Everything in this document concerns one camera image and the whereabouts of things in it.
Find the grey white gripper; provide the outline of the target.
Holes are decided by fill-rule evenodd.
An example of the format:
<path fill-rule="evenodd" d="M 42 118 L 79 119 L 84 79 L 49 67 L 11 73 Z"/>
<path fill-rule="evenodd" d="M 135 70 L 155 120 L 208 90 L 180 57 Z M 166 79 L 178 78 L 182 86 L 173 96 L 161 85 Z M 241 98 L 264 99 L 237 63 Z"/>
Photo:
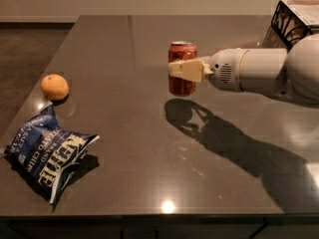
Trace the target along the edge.
<path fill-rule="evenodd" d="M 248 49 L 225 49 L 202 59 L 179 60 L 168 64 L 171 77 L 201 83 L 205 77 L 217 89 L 241 92 L 240 70 Z"/>

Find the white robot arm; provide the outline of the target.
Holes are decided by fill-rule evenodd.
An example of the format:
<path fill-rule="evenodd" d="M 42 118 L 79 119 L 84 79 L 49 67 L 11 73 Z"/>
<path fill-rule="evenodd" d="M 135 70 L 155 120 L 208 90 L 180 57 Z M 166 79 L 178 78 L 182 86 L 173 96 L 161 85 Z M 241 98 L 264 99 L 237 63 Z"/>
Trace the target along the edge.
<path fill-rule="evenodd" d="M 210 57 L 168 64 L 168 74 L 209 82 L 221 91 L 261 94 L 302 105 L 319 104 L 319 35 L 284 48 L 225 49 Z"/>

